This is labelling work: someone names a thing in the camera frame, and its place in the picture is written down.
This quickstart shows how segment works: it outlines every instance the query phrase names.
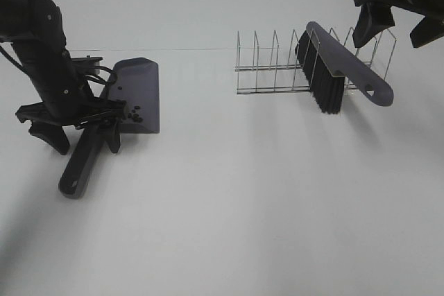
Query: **wire rack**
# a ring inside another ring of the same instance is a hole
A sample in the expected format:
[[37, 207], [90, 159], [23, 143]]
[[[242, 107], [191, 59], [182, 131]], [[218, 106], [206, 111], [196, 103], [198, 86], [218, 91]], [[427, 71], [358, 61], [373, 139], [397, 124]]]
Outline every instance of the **wire rack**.
[[[354, 53], [364, 64], [378, 73], [381, 78], [386, 80], [397, 42], [394, 34], [387, 29], [375, 36], [372, 41], [367, 43], [363, 48], [356, 49], [351, 41], [352, 38], [350, 38], [353, 31], [354, 29], [350, 27], [343, 45], [350, 50], [350, 52]], [[340, 42], [333, 28], [330, 29], [329, 33]], [[278, 34], [276, 30], [274, 30], [271, 47], [261, 47], [257, 32], [255, 31], [253, 35], [253, 47], [243, 48], [238, 31], [235, 65], [235, 71], [237, 72], [237, 93], [273, 94], [309, 92], [310, 84], [302, 72], [303, 64], [298, 61], [298, 44], [299, 37], [296, 34], [296, 30], [293, 29], [288, 52], [287, 50], [282, 50], [280, 48]], [[356, 89], [350, 80], [345, 80], [346, 92]]]

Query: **white table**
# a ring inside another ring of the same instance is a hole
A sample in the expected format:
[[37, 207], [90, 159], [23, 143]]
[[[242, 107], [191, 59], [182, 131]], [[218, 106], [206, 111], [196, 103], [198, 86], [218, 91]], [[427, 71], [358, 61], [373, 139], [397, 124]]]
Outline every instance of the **white table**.
[[394, 11], [393, 106], [355, 94], [328, 116], [308, 94], [236, 96], [235, 34], [343, 33], [352, 0], [54, 1], [74, 56], [159, 63], [161, 133], [103, 150], [68, 200], [69, 157], [15, 119], [37, 94], [0, 59], [0, 294], [442, 295], [444, 40], [413, 50], [417, 16]]

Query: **brush handle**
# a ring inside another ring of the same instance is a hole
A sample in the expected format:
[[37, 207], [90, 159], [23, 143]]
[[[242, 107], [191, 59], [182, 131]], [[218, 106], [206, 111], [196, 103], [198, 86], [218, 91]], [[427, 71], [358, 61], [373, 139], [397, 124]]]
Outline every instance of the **brush handle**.
[[347, 50], [318, 23], [307, 24], [307, 34], [318, 55], [334, 77], [346, 76], [376, 105], [388, 107], [393, 103], [393, 90], [380, 76]]

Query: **brush bristles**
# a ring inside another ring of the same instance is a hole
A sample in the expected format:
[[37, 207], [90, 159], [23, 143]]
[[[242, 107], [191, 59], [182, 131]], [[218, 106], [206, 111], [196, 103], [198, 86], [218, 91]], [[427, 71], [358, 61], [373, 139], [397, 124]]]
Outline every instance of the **brush bristles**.
[[299, 63], [310, 84], [316, 102], [322, 112], [337, 114], [341, 110], [342, 96], [344, 95], [345, 78], [334, 78], [328, 71], [321, 57], [316, 57], [316, 47], [305, 31], [296, 48]]

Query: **hand brush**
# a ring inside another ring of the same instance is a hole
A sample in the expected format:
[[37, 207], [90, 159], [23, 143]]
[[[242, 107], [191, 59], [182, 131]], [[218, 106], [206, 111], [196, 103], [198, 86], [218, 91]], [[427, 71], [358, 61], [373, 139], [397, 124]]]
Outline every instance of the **hand brush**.
[[296, 56], [322, 112], [341, 110], [345, 77], [370, 101], [389, 106], [393, 90], [361, 60], [316, 22], [309, 22], [296, 47]]

